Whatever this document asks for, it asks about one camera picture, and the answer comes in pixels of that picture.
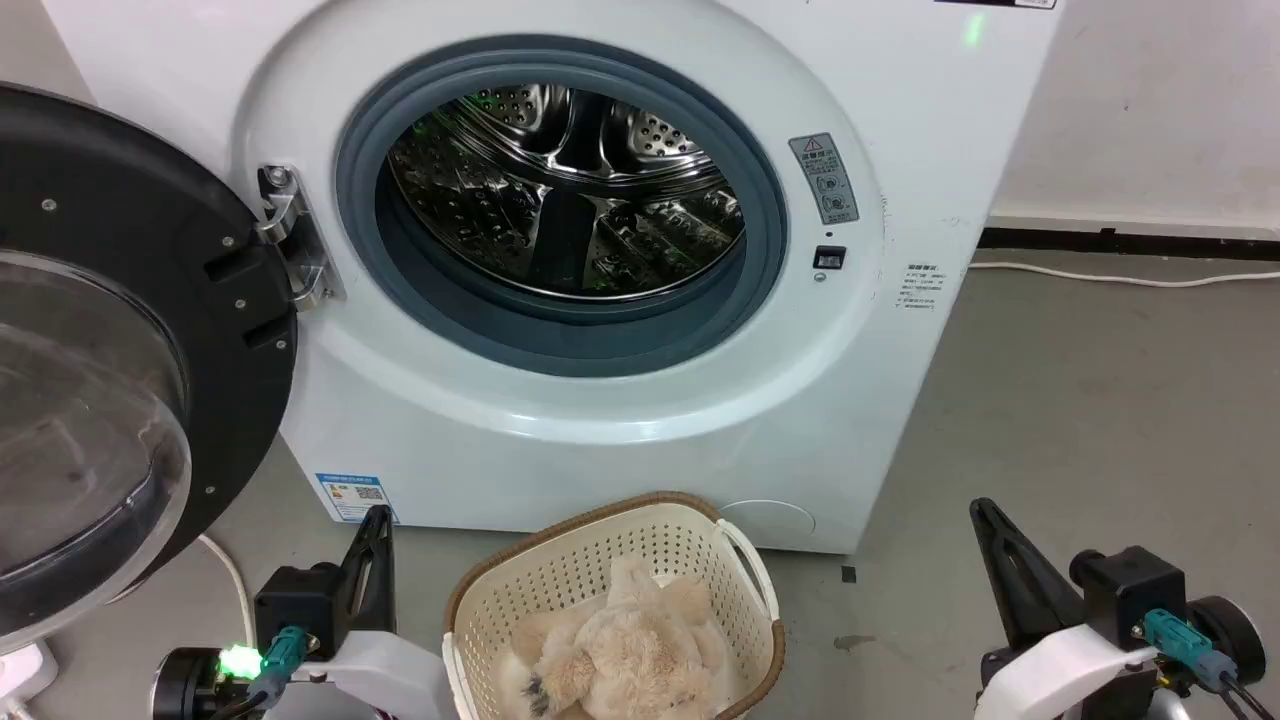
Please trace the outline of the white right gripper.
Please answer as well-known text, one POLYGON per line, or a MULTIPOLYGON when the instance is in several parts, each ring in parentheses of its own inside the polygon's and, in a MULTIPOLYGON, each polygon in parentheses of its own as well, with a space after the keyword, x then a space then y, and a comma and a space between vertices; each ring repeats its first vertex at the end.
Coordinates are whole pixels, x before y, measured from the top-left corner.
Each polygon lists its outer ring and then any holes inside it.
POLYGON ((973 500, 970 519, 1007 647, 1029 648, 991 678, 977 719, 1056 719, 1126 666, 1156 657, 1149 644, 1125 651, 1080 625, 1084 606, 1075 587, 993 500, 973 500))

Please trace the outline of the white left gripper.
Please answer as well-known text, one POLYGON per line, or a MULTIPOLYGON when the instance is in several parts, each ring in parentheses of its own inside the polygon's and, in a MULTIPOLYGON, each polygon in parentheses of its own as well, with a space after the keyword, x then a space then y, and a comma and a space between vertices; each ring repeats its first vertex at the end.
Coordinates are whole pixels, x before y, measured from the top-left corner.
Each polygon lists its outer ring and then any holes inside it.
POLYGON ((338 639, 328 661, 307 662, 291 679, 292 719, 454 719, 443 660, 394 633, 394 516, 369 509, 343 564, 338 639))

